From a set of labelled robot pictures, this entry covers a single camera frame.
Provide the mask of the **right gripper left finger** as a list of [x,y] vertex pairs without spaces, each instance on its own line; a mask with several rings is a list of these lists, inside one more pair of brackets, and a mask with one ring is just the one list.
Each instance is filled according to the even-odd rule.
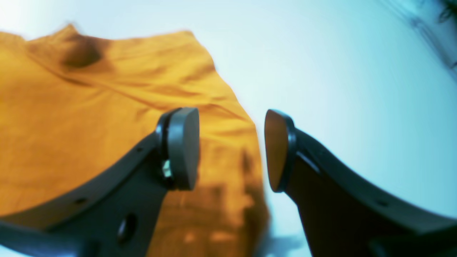
[[153,133],[94,179],[1,217],[1,256],[144,257],[167,192],[195,187],[199,140],[198,109],[162,114]]

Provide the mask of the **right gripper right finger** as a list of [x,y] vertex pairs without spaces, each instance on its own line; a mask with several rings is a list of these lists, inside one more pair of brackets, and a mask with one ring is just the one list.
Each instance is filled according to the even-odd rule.
[[363,179],[284,112],[267,111],[264,135],[271,189],[297,205],[312,256],[456,256],[455,218]]

